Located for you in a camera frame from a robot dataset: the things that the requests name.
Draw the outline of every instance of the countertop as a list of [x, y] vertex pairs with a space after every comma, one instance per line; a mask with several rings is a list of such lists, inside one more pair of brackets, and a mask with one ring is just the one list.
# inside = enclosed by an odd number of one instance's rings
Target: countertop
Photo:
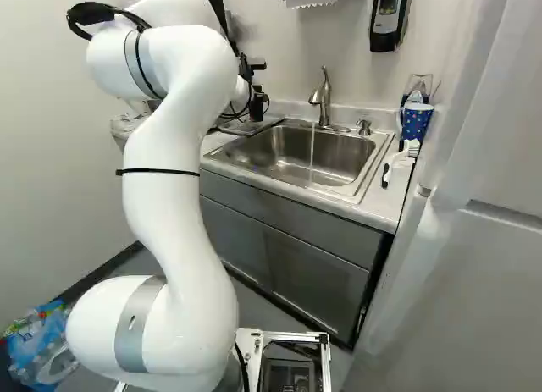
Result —
[[[203, 140], [201, 149], [202, 168], [387, 233], [394, 234], [397, 230], [403, 200], [407, 193], [412, 163], [406, 161], [402, 165], [395, 167], [390, 185], [387, 189], [383, 189], [380, 186], [380, 179], [384, 169], [383, 160], [361, 202], [352, 204], [204, 157], [206, 153], [239, 138], [237, 135], [222, 132], [213, 132], [207, 135]], [[394, 138], [383, 159], [386, 159], [390, 154], [396, 153], [397, 147], [398, 140]]]

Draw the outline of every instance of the refrigerator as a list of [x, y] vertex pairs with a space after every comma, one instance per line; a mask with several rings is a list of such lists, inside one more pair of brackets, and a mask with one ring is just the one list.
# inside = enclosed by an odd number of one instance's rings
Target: refrigerator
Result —
[[344, 392], [542, 390], [542, 0], [465, 1]]

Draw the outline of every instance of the sink basin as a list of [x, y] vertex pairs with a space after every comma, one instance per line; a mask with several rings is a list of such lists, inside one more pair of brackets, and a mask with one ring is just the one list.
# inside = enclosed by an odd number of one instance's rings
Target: sink basin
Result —
[[364, 137], [317, 127], [311, 167], [312, 125], [286, 120], [207, 157], [300, 187], [323, 187], [353, 196], [387, 136], [375, 132]]

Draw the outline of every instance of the polka dot cup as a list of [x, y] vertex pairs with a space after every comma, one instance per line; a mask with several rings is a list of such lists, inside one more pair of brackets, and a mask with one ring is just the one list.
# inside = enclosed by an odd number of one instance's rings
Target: polka dot cup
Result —
[[434, 107], [429, 104], [408, 102], [403, 110], [403, 140], [417, 139], [423, 142], [433, 111]]

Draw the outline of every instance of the soap dispenser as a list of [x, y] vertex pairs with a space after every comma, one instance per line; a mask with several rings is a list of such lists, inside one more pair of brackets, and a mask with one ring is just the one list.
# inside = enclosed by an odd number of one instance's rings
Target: soap dispenser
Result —
[[371, 15], [371, 52], [393, 52], [407, 31], [411, 0], [374, 0]]

